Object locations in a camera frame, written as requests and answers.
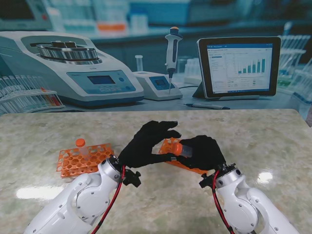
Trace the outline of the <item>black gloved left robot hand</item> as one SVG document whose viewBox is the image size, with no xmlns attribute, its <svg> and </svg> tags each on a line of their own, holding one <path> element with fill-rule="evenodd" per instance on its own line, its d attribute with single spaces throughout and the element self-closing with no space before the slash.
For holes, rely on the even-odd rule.
<svg viewBox="0 0 312 234">
<path fill-rule="evenodd" d="M 177 121 L 149 121 L 134 135 L 133 139 L 121 151 L 118 163 L 129 168 L 140 168 L 146 165 L 176 160 L 172 153 L 153 154 L 155 145 L 169 138 L 180 138 L 181 134 L 173 128 Z"/>
</svg>

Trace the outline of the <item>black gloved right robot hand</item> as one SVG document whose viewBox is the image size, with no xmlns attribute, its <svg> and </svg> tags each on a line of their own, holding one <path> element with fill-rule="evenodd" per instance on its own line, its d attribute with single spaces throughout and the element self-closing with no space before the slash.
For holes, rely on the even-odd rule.
<svg viewBox="0 0 312 234">
<path fill-rule="evenodd" d="M 191 157 L 179 156 L 177 160 L 184 166 L 200 170 L 218 170 L 219 165 L 226 164 L 217 141 L 210 136 L 200 135 L 191 139 L 183 139 L 180 143 L 192 148 Z"/>
</svg>

